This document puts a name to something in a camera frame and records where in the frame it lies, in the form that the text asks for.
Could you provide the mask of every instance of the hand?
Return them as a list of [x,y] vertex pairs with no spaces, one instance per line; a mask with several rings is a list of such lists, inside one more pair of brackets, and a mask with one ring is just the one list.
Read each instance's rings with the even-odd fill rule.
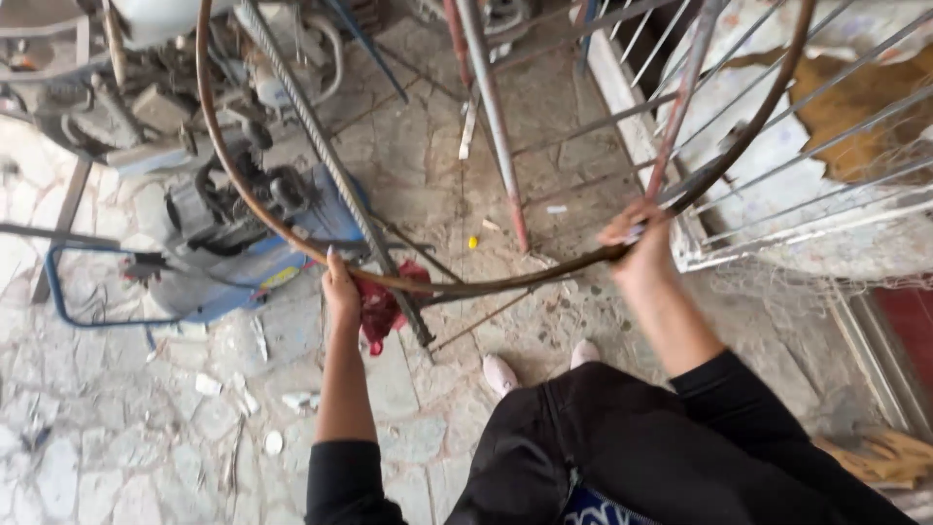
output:
[[670,216],[647,199],[631,203],[596,236],[596,240],[603,246],[617,245],[643,220],[647,224],[641,239],[621,262],[611,267],[612,278],[626,295],[649,290],[676,276],[671,257]]
[[331,321],[350,322],[358,328],[359,291],[347,272],[346,263],[333,247],[327,250],[327,271],[321,277],[321,288],[324,289]]

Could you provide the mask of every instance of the person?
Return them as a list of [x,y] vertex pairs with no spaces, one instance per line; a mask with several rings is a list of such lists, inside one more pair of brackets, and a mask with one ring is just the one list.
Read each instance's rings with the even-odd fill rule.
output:
[[[664,212],[635,203],[598,240],[618,244],[635,226],[641,239],[612,277],[675,392],[600,363],[589,342],[574,350],[571,370],[533,388],[487,356],[484,374],[503,398],[446,523],[912,523],[814,447],[719,341],[679,284]],[[383,494],[359,298],[340,258],[328,255],[328,266],[333,322],[306,520],[404,523]]]

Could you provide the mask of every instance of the pink shoe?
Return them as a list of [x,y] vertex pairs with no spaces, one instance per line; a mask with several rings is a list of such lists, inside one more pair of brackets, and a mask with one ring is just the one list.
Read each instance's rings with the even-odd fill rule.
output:
[[584,362],[599,362],[599,348],[589,339],[583,339],[570,354],[570,369],[577,368]]
[[486,376],[486,382],[493,391],[499,395],[499,399],[521,386],[508,363],[495,354],[487,354],[482,358],[482,374]]

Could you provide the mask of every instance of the stone tile floor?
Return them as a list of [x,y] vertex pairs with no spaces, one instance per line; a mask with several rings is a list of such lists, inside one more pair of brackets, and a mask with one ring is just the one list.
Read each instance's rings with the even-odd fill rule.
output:
[[[381,40],[445,85],[458,86],[453,54],[438,52],[449,48],[444,38],[405,20]],[[322,112],[332,129],[341,130],[336,139],[341,155],[376,211],[413,237],[434,243],[439,258],[467,280],[538,269],[534,260],[517,254],[505,194],[481,132],[469,159],[457,160],[460,107],[400,68],[411,104],[383,103],[390,94],[385,79],[358,49],[350,50],[349,60],[355,81],[348,80]],[[575,76],[573,68],[568,50],[501,77],[516,148],[604,114],[588,79]],[[264,162],[306,166],[313,162],[309,151],[296,134],[268,152]],[[12,121],[0,121],[0,155],[22,168],[21,176],[3,181],[0,219],[54,226],[74,160]],[[516,167],[524,197],[531,198],[625,163],[615,135],[603,131],[520,157]],[[170,183],[159,177],[118,180],[96,166],[74,230],[145,248],[150,241],[138,232],[146,215],[136,208]],[[620,178],[568,195],[559,203],[568,206],[566,213],[529,209],[536,250],[566,260],[592,248],[594,232],[635,195],[636,187]],[[483,219],[505,231],[483,229]],[[480,238],[472,250],[466,248],[471,235]],[[75,331],[57,319],[51,305],[28,306],[46,244],[0,237],[0,523],[300,523],[314,414],[296,414],[281,397],[320,387],[327,320],[318,273],[309,271],[277,291],[258,312],[269,340],[268,362],[259,357],[248,328],[253,314],[243,312],[202,335],[161,337],[156,359],[147,362],[139,330]],[[112,261],[66,257],[63,275],[69,302],[78,310],[105,305],[116,317],[143,309],[140,291],[124,290],[115,280]],[[879,420],[865,380],[830,319],[798,319],[792,329],[779,327],[761,302],[713,293],[707,274],[684,278],[721,336],[809,430],[848,433],[857,423]],[[512,296],[439,306],[426,310],[425,319],[442,341]],[[564,371],[570,349],[584,336],[602,347],[607,362],[663,382],[601,268],[568,285],[537,291],[438,350],[433,366],[408,329],[389,337],[381,357],[366,357],[385,491],[401,504],[409,523],[443,522],[465,483],[473,447],[495,403],[482,380],[480,356],[504,354],[521,381],[534,384]],[[244,420],[232,458],[244,402],[237,373],[261,409]],[[223,391],[198,393],[197,374],[221,381]],[[34,421],[50,424],[52,433],[43,447],[28,453],[20,434]],[[275,456],[263,451],[272,431],[285,439]],[[231,458],[236,490],[223,483]]]

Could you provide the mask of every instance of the sneaker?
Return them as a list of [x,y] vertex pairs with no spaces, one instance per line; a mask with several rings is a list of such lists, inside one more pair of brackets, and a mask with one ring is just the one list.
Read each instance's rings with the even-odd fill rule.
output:
[[494,354],[482,358],[482,374],[486,376],[489,386],[499,395],[499,399],[521,386],[508,363]]
[[599,348],[589,339],[583,339],[570,354],[570,369],[577,368],[584,362],[599,362]]

